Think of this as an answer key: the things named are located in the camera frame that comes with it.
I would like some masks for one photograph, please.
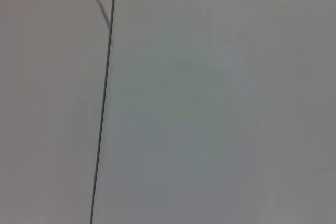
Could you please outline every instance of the gray surface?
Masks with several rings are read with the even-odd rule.
[[[94,0],[0,0],[1,224],[89,223],[107,45]]]
[[[333,0],[116,0],[94,223],[335,223]]]

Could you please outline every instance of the white wall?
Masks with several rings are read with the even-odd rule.
[[[89,223],[107,46],[93,0],[0,0],[1,224]]]
[[[335,223],[334,0],[116,0],[94,223]]]

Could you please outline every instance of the white surface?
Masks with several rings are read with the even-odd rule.
[[[335,223],[336,2],[116,0],[94,223]]]
[[[93,0],[0,0],[1,224],[89,223],[107,45]]]

